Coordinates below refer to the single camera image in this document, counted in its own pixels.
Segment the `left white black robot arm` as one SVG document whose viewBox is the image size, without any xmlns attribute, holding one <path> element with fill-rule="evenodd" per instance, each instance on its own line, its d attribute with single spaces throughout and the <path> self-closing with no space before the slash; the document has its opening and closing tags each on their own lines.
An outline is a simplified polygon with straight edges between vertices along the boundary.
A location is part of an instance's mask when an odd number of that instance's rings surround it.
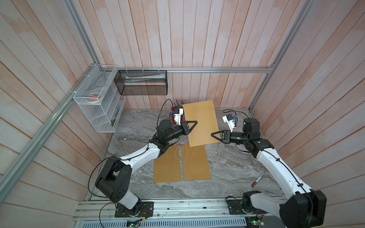
<svg viewBox="0 0 365 228">
<path fill-rule="evenodd" d="M 112 203 L 119 203 L 137 214 L 141 200 L 129 190 L 131 175 L 149 161 L 162 156 L 172 146 L 171 140 L 188 135 L 197 124 L 197 121 L 184 121 L 180 125 L 172 125 L 170 120 L 162 120 L 146 146 L 132 154 L 119 158 L 111 156 L 106 160 L 96 178 L 96 188 Z"/>
</svg>

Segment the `brown kraft file bag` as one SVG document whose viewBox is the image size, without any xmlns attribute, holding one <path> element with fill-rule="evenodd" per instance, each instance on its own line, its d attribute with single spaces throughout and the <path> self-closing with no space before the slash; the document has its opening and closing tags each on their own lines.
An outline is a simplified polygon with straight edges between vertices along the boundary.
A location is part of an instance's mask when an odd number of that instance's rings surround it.
<svg viewBox="0 0 365 228">
<path fill-rule="evenodd" d="M 211 179 L 207 153 L 204 145 L 190 147 L 189 143 L 181 146 L 183 178 L 185 181 Z"/>
<path fill-rule="evenodd" d="M 154 160 L 154 183 L 181 181 L 178 145 L 173 145 Z"/>
<path fill-rule="evenodd" d="M 190 147 L 218 143 L 211 133 L 219 131 L 213 101 L 184 104 L 186 121 L 197 121 L 197 125 L 189 133 Z"/>
</svg>

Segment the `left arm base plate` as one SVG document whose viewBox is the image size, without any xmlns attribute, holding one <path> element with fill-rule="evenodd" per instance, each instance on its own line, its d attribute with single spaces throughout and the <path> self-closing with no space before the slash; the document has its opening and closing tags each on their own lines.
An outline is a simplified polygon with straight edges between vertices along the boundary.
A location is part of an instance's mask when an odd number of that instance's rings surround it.
<svg viewBox="0 0 365 228">
<path fill-rule="evenodd" d="M 116 218 L 149 218 L 153 215 L 154 202 L 142 201 L 138 202 L 132 209 L 128 209 L 120 203 L 117 203 L 115 217 Z"/>
</svg>

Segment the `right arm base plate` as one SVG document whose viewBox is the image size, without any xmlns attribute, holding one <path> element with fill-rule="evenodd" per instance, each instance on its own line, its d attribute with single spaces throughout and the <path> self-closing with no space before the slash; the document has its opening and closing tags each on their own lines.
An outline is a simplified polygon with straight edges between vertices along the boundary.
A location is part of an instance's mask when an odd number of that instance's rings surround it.
<svg viewBox="0 0 365 228">
<path fill-rule="evenodd" d="M 228 197 L 226 199 L 226 203 L 228 205 L 229 214 L 230 215 L 257 215 L 257 214 L 264 214 L 266 215 L 267 212 L 256 209 L 252 207 L 246 200 L 236 199 L 232 197 Z"/>
</svg>

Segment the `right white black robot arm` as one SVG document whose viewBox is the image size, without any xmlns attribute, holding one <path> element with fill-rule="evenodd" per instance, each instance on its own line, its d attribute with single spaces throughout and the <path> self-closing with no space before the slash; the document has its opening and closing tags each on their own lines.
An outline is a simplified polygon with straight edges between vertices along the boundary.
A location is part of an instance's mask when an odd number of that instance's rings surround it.
<svg viewBox="0 0 365 228">
<path fill-rule="evenodd" d="M 236 117 L 227 115 L 223 121 L 229 130 L 218 131 L 218 139 L 225 144 L 242 144 L 245 152 L 261 162 L 277 181 L 285 198 L 271 197 L 261 191 L 243 194 L 242 200 L 229 200 L 230 208 L 237 213 L 257 214 L 267 212 L 280 218 L 287 228 L 312 228 L 324 223 L 327 198 L 322 191 L 314 191 L 301 180 L 281 159 L 274 146 L 263 139 L 257 119 L 245 118 L 242 132 L 235 132 Z"/>
</svg>

